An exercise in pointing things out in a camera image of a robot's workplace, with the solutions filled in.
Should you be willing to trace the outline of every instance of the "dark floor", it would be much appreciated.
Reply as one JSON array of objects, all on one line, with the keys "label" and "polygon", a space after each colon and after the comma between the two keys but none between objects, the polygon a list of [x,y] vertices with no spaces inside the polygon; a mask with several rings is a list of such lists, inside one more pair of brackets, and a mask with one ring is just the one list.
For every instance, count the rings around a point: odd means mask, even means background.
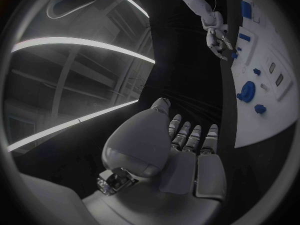
[{"label": "dark floor", "polygon": [[[232,39],[241,23],[240,1],[217,0],[217,11],[228,9]],[[232,61],[220,64],[208,50],[200,19],[180,0],[142,3],[151,17],[156,64],[139,103],[70,128],[16,158],[17,165],[23,173],[67,186],[84,198],[97,189],[95,179],[104,169],[101,149],[107,138],[125,120],[166,97],[172,104],[170,116],[180,112],[184,121],[202,125],[202,139],[212,123],[220,126],[218,154],[227,178],[227,200],[215,224],[229,225],[257,203],[276,179],[295,125],[266,141],[234,149],[237,115]]]}]

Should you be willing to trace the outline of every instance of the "robotic arm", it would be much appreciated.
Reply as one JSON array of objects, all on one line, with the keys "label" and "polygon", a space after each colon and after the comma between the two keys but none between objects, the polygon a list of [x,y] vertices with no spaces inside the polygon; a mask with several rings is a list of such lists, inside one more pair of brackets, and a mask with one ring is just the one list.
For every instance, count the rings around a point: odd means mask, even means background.
[{"label": "robotic arm", "polygon": [[221,13],[213,11],[212,7],[205,0],[183,1],[196,15],[201,16],[203,29],[207,31],[207,46],[218,58],[227,61],[227,57],[222,56],[219,52],[225,50],[225,45],[230,50],[232,50],[233,47],[229,39],[225,36],[228,31],[228,25],[223,24]]}]

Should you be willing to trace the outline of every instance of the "rectangular slot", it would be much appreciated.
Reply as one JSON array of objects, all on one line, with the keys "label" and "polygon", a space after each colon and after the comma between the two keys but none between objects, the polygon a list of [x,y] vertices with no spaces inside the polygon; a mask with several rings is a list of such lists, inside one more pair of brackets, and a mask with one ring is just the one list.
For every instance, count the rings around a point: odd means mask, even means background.
[{"label": "rectangular slot", "polygon": [[271,66],[269,68],[270,74],[273,73],[275,66],[276,66],[275,63],[272,62]]},{"label": "rectangular slot", "polygon": [[279,75],[279,77],[276,80],[276,86],[278,87],[280,83],[283,81],[284,76],[282,74]]}]

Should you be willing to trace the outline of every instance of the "white robotic arm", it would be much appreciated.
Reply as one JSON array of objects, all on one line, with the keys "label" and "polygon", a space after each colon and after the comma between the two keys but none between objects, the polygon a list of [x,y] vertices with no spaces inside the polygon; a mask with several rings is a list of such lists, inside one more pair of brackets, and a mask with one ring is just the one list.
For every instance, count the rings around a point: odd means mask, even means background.
[{"label": "white robotic arm", "polygon": [[183,0],[186,5],[198,16],[201,16],[203,29],[207,31],[206,42],[210,50],[220,59],[226,60],[219,51],[223,51],[226,46],[232,50],[233,47],[225,34],[228,32],[228,25],[223,24],[223,17],[218,11],[213,11],[212,7],[205,0]]}]

